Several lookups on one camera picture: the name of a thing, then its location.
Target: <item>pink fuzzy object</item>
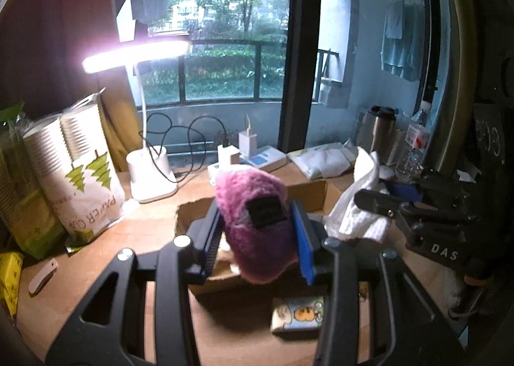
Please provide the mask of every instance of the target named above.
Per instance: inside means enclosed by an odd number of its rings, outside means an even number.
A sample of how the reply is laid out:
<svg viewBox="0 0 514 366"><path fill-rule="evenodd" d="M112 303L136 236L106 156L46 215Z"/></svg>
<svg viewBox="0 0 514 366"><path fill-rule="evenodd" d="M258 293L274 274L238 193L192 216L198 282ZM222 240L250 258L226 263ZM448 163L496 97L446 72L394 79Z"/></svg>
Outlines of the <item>pink fuzzy object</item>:
<svg viewBox="0 0 514 366"><path fill-rule="evenodd" d="M245 204L268 196L279 197L287 219L256 229ZM222 173L216 180L216 199L225 219L227 242L241 277L250 283L269 283L297 260L295 232L286 198L282 181L258 169Z"/></svg>

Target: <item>hanging towel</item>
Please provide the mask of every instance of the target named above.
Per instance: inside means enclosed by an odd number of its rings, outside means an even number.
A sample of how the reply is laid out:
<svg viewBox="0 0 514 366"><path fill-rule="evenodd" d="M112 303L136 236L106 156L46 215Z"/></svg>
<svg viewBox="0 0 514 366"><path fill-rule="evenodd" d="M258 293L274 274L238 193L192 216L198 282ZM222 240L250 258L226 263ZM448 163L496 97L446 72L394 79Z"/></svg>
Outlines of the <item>hanging towel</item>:
<svg viewBox="0 0 514 366"><path fill-rule="evenodd" d="M379 183L379 166L376 151L368 154L359 147L354 167L354 183L343 192L325 223L330 237L340 240L369 238L380 243L384 240L391 220L358 208L354 200L354 195L361 189L389 193L384 184Z"/></svg>
<svg viewBox="0 0 514 366"><path fill-rule="evenodd" d="M387 17L382 41L382 70L410 82L420 80L421 58L425 39L425 9L422 5L403 6L402 38L387 36Z"/></svg>
<svg viewBox="0 0 514 366"><path fill-rule="evenodd" d="M393 2L387 8L385 15L385 35L391 39L402 39L404 0Z"/></svg>

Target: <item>hanging clothes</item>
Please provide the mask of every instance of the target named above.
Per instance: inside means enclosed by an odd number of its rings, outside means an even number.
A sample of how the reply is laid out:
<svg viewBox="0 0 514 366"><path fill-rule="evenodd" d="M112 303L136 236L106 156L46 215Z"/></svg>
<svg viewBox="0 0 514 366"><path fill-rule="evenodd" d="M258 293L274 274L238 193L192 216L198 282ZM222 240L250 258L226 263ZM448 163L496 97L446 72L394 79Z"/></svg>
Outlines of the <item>hanging clothes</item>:
<svg viewBox="0 0 514 366"><path fill-rule="evenodd" d="M382 70L409 82L420 80L424 40L425 8L405 0L391 3L384 22Z"/></svg>

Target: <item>printed tree graphic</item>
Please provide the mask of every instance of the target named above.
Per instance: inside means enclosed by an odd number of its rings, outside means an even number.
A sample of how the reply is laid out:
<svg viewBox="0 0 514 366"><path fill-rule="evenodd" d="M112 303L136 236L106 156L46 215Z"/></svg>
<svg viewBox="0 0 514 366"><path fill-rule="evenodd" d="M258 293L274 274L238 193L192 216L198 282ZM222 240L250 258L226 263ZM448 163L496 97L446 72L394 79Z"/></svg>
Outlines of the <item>printed tree graphic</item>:
<svg viewBox="0 0 514 366"><path fill-rule="evenodd" d="M107 189L111 189L111 170L109 169L109 162L107 161L107 151L101 156L98 155L98 151L94 151L96 155L96 159L94 159L91 163L86 166L86 169L92 170L94 177L96 177L97 182L100 182L103 187Z"/></svg>
<svg viewBox="0 0 514 366"><path fill-rule="evenodd" d="M83 167L83 165L80 165L76 168L73 168L73 170L65 176L70 180L70 183L81 192L84 192L85 186L84 173L82 172Z"/></svg>

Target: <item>blue gripper pad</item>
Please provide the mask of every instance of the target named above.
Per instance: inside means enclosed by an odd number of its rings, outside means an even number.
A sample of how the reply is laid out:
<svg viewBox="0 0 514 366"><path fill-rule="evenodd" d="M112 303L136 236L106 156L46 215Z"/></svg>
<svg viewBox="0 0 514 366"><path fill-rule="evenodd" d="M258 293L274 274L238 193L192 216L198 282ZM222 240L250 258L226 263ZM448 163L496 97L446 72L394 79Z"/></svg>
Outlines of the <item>blue gripper pad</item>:
<svg viewBox="0 0 514 366"><path fill-rule="evenodd" d="M386 181L385 187L393 196L397 196L406 202L421 202L423 194L414 184Z"/></svg>
<svg viewBox="0 0 514 366"><path fill-rule="evenodd" d="M299 201L290 204L291 221L296 231L298 264L309 286L324 283L333 271L332 256L322 246L327 238L320 222L308 218Z"/></svg>

